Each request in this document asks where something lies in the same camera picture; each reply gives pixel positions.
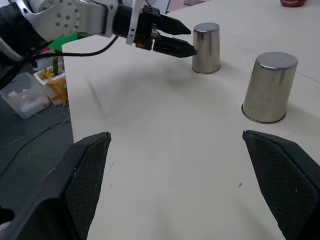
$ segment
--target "stainless steel cup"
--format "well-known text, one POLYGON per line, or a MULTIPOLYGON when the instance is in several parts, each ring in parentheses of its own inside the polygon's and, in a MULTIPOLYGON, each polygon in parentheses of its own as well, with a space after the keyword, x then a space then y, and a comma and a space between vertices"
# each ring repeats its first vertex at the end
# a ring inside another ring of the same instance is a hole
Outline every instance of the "stainless steel cup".
POLYGON ((250 120, 273 124, 286 115, 298 59, 284 52, 266 52, 256 58, 241 107, 250 120))
POLYGON ((220 26, 213 22, 198 24, 193 29, 193 45, 198 51, 192 57, 192 70, 213 74, 220 69, 220 26))

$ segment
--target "black cable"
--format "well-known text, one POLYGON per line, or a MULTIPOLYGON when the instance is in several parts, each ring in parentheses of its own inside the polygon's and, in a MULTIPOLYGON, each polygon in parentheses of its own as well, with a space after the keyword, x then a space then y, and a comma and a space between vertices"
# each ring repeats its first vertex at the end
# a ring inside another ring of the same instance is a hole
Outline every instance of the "black cable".
POLYGON ((0 90, 6 87, 15 77, 16 75, 21 71, 21 69, 24 67, 24 65, 27 62, 35 61, 38 59, 43 58, 49 58, 49 57, 91 57, 98 54, 101 54, 108 50, 118 39, 118 36, 115 36, 111 42, 104 48, 100 49, 99 51, 90 52, 90 53, 73 53, 73 52, 53 52, 53 53, 44 53, 35 55, 30 58, 25 58, 23 61, 17 63, 17 65, 14 65, 1 79, 0 79, 0 90))
POLYGON ((53 52, 53 53, 44 53, 40 55, 36 55, 32 57, 33 60, 49 58, 49 57, 91 57, 95 55, 99 55, 105 51, 107 51, 118 39, 118 36, 115 36, 112 41, 104 48, 100 49, 99 51, 94 51, 90 53, 73 53, 73 52, 53 52))
POLYGON ((11 158, 11 160, 9 161, 9 163, 5 166, 5 168, 2 170, 2 172, 0 173, 0 178, 2 178, 2 176, 4 175, 4 173, 8 170, 9 166, 13 163, 13 161, 16 159, 16 157, 18 156, 18 154, 22 151, 22 149, 24 149, 25 146, 27 146, 29 143, 31 143, 32 141, 36 140, 38 137, 40 137, 42 134, 44 134, 46 131, 54 128, 55 126, 59 126, 61 124, 67 124, 70 123, 71 120, 64 120, 62 122, 56 123, 54 125, 51 125, 49 127, 47 127, 45 130, 43 130, 42 132, 40 132, 38 135, 36 135, 35 137, 31 138, 29 141, 27 141, 25 144, 23 144, 18 151, 16 151, 16 153, 14 154, 14 156, 11 158))

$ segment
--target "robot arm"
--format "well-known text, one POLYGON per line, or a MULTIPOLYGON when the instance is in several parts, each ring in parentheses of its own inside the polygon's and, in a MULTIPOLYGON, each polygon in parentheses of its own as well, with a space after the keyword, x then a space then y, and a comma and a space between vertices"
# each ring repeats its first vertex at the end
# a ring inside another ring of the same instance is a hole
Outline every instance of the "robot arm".
POLYGON ((126 38, 136 47, 178 58, 197 54, 186 41, 160 35, 190 34, 179 20, 133 0, 133 6, 118 0, 16 0, 0 8, 0 52, 10 60, 23 56, 56 38, 75 32, 126 38))

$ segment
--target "white table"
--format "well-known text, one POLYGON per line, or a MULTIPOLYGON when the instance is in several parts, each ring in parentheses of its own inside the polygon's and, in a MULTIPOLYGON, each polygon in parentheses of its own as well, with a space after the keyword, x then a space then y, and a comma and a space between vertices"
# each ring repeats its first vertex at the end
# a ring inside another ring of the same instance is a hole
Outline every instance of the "white table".
MULTIPOLYGON (((215 74, 198 75, 191 58, 141 50, 124 39, 98 56, 65 58, 74 141, 103 131, 112 135, 89 240, 284 239, 259 190, 242 131, 292 140, 320 163, 320 84, 296 74, 282 122, 262 125, 245 118, 240 108, 256 58, 252 52, 268 47, 255 42, 263 31, 247 20, 253 10, 239 4, 233 9, 233 3, 227 7, 223 1, 236 2, 213 0, 171 14, 191 29, 201 22, 220 24, 221 70, 215 74), (253 39, 246 44, 255 50, 245 50, 237 35, 229 39, 232 31, 225 29, 231 21, 219 13, 223 6, 233 14, 246 10, 232 22, 236 33, 253 39)), ((267 6, 278 3, 259 2, 263 10, 256 6, 255 11, 262 18, 267 6)), ((283 12, 275 10, 270 22, 291 14, 279 9, 283 12)), ((93 36, 63 50, 93 52, 109 41, 93 36)), ((306 46, 307 52, 312 49, 319 50, 306 46)), ((298 69, 308 75, 313 56, 304 58, 295 46, 292 50, 298 69)))

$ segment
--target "red object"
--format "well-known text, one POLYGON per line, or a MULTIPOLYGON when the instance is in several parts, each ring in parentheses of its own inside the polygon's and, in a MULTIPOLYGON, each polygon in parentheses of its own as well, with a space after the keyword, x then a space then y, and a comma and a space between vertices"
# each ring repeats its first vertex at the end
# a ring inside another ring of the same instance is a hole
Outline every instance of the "red object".
POLYGON ((307 0, 280 0, 282 6, 296 8, 302 6, 307 0))

